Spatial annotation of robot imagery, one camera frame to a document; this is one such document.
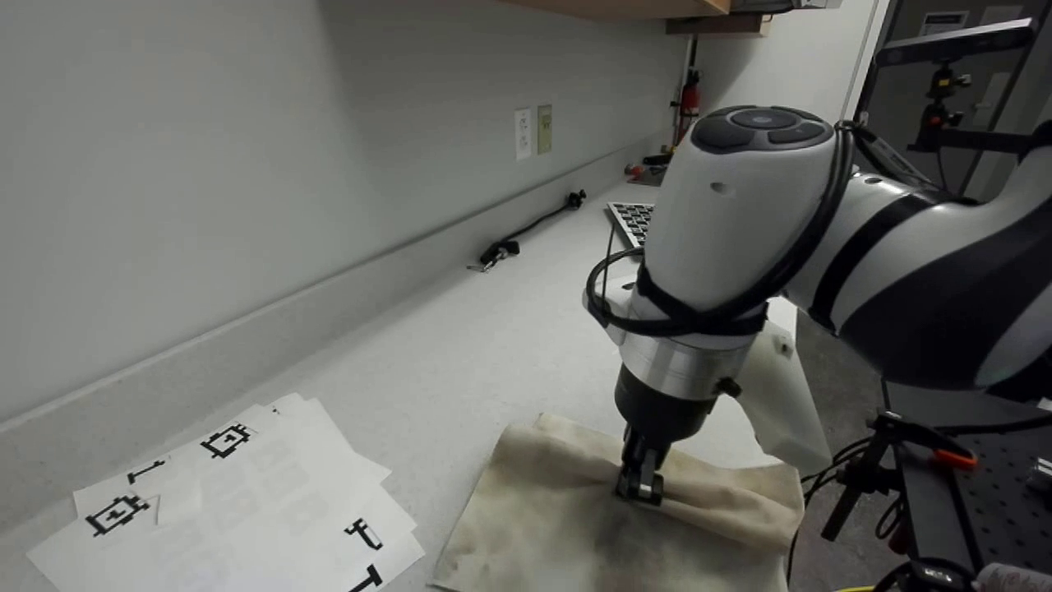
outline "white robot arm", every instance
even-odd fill
[[[665,176],[629,313],[596,291],[618,256],[593,271],[588,308],[621,350],[621,496],[662,504],[667,447],[735,391],[777,292],[893,382],[1052,382],[1052,144],[997,201],[955,205],[856,171],[850,140],[794,110],[709,111]]]

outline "power outlet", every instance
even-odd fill
[[[535,110],[535,155],[551,155],[554,111],[551,106]]]
[[[532,117],[532,110],[516,110],[512,134],[516,134],[516,160],[532,159],[535,155],[535,117]]]

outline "white countertop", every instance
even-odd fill
[[[516,260],[502,260],[489,274],[458,271],[424,285],[196,427],[286,391],[318,397],[353,447],[391,468],[389,489],[416,520],[426,558],[389,588],[426,588],[432,566],[469,496],[473,476],[508,420],[554,411],[596,423],[608,438],[623,432],[616,411],[621,362],[608,335],[583,308],[583,284],[604,255],[604,201],[652,201],[652,195],[654,188],[621,186],[604,198],[588,198],[586,212],[526,237]],[[770,375],[770,365],[778,365],[778,387],[790,375],[798,391],[806,382],[794,353],[772,362],[772,350],[792,350],[792,339],[794,308],[777,302],[772,323],[755,343],[766,359],[753,350],[753,359],[762,359],[749,365],[753,375]],[[744,380],[744,384],[753,391],[759,384],[762,391],[772,382]],[[802,432],[814,432],[806,436],[812,447],[826,447],[809,394],[794,394],[794,411],[790,415],[798,415]],[[772,464],[759,450],[744,409],[725,397],[685,447],[709,464]],[[73,504],[63,501],[0,537],[4,592],[50,592],[25,551],[69,520]]]

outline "baseboard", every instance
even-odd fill
[[[562,205],[571,188],[608,190],[647,149],[654,143],[600,155],[5,420],[0,529],[156,447],[450,266],[466,266],[482,244]]]

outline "beige cloth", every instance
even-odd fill
[[[778,592],[802,520],[792,468],[720,472],[672,450],[662,506],[610,496],[600,436],[541,415],[508,423],[455,525],[435,588]]]

